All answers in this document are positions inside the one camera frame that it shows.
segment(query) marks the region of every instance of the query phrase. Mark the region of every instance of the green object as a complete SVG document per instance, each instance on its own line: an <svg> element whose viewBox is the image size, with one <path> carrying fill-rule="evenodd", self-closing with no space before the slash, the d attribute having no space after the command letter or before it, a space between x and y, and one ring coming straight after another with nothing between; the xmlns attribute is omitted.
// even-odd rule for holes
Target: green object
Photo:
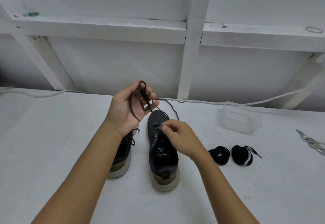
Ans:
<svg viewBox="0 0 325 224"><path fill-rule="evenodd" d="M38 15L39 15L38 12L27 12L24 14L24 17L36 17Z"/></svg>

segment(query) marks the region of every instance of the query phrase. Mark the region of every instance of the white cable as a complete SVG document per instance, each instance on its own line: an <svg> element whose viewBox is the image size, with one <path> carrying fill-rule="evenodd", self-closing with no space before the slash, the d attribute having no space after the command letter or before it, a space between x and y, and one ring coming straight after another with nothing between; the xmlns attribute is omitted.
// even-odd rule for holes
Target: white cable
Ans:
<svg viewBox="0 0 325 224"><path fill-rule="evenodd" d="M306 89L310 89L312 87L315 87L315 85L305 87L305 88L302 88L300 90L295 90L295 91L292 91L292 92L289 92L289 93L286 93L286 94L283 94L283 95L278 95L278 96L272 97L272 98L264 100L264 101L252 102L252 103L242 103L241 105L250 106L250 105L256 105L256 104L260 104L260 103L269 102L269 101L272 101L274 99L278 99L278 98L281 98L281 97L284 97L284 96L287 96L287 95L292 95L292 94L298 93L298 92L306 90ZM224 104L224 102L206 102L206 101L183 100L183 99L174 99L174 98L160 98L160 99L171 100L171 101L182 101L182 102L205 103L205 104L212 104L212 105L222 105L222 104Z"/></svg>
<svg viewBox="0 0 325 224"><path fill-rule="evenodd" d="M0 93L18 93L18 94L22 94L22 95L28 95L28 96L33 97L33 98L46 98L46 97L51 97L51 96L59 95L59 94L64 93L64 92L84 93L82 91L76 91L76 90L61 90L61 91L58 91L58 92L56 92L54 94L51 94L51 95L38 96L38 95L31 95L31 94L26 93L26 92L23 92L23 91L0 90Z"/></svg>
<svg viewBox="0 0 325 224"><path fill-rule="evenodd" d="M292 94L295 94L295 93L298 93L300 91L303 91L303 90L306 90L306 89L310 89L310 88L313 88L313 87L315 87L315 85L314 86L308 86L308 87L302 88L300 90L295 90L295 91L292 91L292 92L289 92L289 93L286 93L286 94L283 94L283 95L278 95L278 96L272 97L272 98L267 99L267 100L264 100L264 101L252 102L252 103L243 103L241 105L250 106L250 105L256 105L256 104L260 104L260 103L265 103L265 102L269 102L269 101L272 101L274 99L278 99L278 98L281 98L281 97L284 97L284 96L287 96L287 95L292 95ZM54 94L51 94L51 95L37 96L37 95L31 95L31 94L28 94L26 92L21 92L21 91L0 90L0 93L19 93L19 94L27 95L27 96L30 96L30 97L33 97L33 98L46 98L46 97L51 97L51 96L59 95L59 94L64 93L64 92L76 92L76 93L84 93L85 94L85 92L82 92L82 91L62 90L62 91L58 91L58 92L56 92ZM183 99L175 99L175 98L160 98L160 99L170 100L170 101L205 103L205 104L212 104L212 105L222 105L222 104L224 104L224 102L206 102L206 101L183 100Z"/></svg>

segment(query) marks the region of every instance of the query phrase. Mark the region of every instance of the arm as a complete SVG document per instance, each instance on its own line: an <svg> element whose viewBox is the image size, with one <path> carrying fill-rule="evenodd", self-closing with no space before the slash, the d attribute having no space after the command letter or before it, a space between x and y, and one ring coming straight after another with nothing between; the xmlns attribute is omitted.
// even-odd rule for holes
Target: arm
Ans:
<svg viewBox="0 0 325 224"><path fill-rule="evenodd" d="M173 146L182 154L189 156L198 167L218 223L258 224L189 125L174 119L162 125L163 133Z"/></svg>
<svg viewBox="0 0 325 224"><path fill-rule="evenodd" d="M138 85L139 80L136 80L113 97L104 122L32 224L90 222L120 142L139 123L130 113L127 101ZM154 100L156 95L151 88L147 87L146 90L149 99ZM134 113L141 120L148 112L144 112L139 101L133 98Z"/></svg>

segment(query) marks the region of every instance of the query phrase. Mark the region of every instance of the clear plastic box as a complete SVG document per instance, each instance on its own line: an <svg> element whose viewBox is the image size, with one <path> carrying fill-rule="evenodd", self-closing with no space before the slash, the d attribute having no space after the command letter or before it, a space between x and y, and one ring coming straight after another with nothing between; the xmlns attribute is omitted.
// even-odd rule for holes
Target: clear plastic box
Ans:
<svg viewBox="0 0 325 224"><path fill-rule="evenodd" d="M262 118L261 113L256 108L225 102L221 114L221 123L226 128L250 135L262 127Z"/></svg>

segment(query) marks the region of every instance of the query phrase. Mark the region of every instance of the black sneaker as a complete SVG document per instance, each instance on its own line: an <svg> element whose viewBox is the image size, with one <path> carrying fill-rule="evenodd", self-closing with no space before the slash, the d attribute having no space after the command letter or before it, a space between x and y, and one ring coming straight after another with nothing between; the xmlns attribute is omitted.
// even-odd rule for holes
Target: black sneaker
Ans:
<svg viewBox="0 0 325 224"><path fill-rule="evenodd" d="M159 130L159 122L169 120L162 111L153 111L148 118L148 137L150 142L149 164L151 181L156 190L170 191L179 182L178 154L167 136Z"/></svg>
<svg viewBox="0 0 325 224"><path fill-rule="evenodd" d="M131 164L131 145L135 144L133 136L137 130L139 129L133 129L122 138L110 169L110 173L108 174L108 178L119 178L126 174Z"/></svg>

